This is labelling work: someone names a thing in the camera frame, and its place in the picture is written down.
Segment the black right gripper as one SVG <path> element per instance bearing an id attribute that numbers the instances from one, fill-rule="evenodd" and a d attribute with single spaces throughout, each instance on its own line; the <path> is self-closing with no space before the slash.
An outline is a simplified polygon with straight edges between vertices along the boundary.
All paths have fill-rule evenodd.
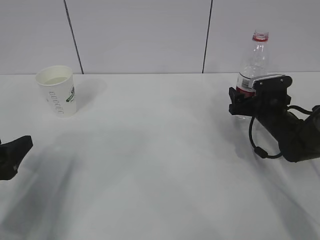
<path id="1" fill-rule="evenodd" d="M 255 117 L 258 120 L 293 119 L 293 114 L 288 112 L 291 97 L 287 90 L 261 92 L 248 96 L 230 87 L 228 94 L 231 100 L 229 104 L 231 115 Z"/>

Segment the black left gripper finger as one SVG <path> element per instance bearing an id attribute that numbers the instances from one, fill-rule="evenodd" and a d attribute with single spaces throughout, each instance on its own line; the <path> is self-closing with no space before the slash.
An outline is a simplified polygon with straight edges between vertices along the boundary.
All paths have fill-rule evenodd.
<path id="1" fill-rule="evenodd" d="M 18 168 L 33 147 L 30 135 L 22 136 L 11 142 L 0 143 L 0 179 L 11 180 L 18 173 Z"/>

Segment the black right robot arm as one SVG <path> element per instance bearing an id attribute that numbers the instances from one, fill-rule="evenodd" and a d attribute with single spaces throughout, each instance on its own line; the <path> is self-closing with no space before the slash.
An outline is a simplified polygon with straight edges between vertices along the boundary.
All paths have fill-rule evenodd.
<path id="1" fill-rule="evenodd" d="M 262 159 L 284 157 L 297 163 L 320 156 L 320 107 L 311 111 L 291 105 L 286 90 L 262 91 L 255 96 L 245 97 L 233 87 L 228 91 L 231 115 L 250 117 L 248 138 L 256 155 Z M 253 140 L 253 123 L 257 120 L 277 141 L 279 153 L 268 154 Z"/>

